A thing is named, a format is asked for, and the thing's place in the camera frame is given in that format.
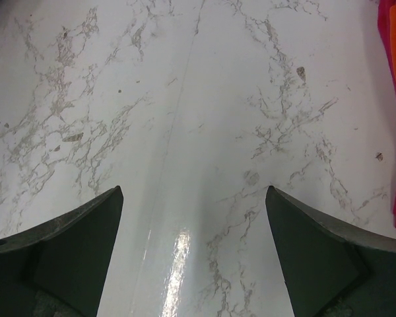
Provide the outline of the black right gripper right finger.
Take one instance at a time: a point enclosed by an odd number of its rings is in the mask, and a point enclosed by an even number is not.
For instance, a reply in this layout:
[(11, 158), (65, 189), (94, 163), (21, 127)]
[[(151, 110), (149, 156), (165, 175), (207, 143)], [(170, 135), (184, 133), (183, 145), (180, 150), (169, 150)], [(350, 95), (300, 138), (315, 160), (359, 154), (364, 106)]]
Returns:
[(274, 186), (265, 204), (295, 316), (396, 316), (396, 239)]

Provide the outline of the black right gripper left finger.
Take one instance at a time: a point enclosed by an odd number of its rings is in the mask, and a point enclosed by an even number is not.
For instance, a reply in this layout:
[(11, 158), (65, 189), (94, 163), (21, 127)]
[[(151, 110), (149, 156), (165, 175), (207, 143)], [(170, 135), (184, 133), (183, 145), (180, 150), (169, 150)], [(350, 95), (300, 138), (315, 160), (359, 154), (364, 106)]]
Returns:
[(122, 207), (116, 186), (0, 239), (0, 316), (96, 316)]

